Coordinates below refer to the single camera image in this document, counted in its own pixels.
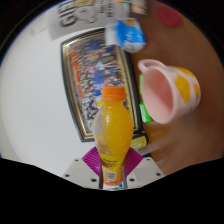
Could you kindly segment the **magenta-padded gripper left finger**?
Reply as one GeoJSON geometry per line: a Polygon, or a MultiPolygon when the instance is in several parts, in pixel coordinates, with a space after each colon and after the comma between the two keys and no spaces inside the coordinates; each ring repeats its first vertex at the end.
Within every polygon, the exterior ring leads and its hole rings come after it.
{"type": "Polygon", "coordinates": [[[62,177],[84,188],[102,189],[103,173],[97,149],[92,148],[82,158],[75,158],[62,177]]]}

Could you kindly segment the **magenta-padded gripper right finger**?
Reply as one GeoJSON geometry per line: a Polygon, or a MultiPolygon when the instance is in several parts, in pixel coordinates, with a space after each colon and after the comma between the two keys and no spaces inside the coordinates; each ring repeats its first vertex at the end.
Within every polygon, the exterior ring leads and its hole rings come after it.
{"type": "Polygon", "coordinates": [[[140,188],[163,177],[163,172],[151,157],[143,157],[134,149],[129,149],[124,160],[125,189],[140,188]]]}

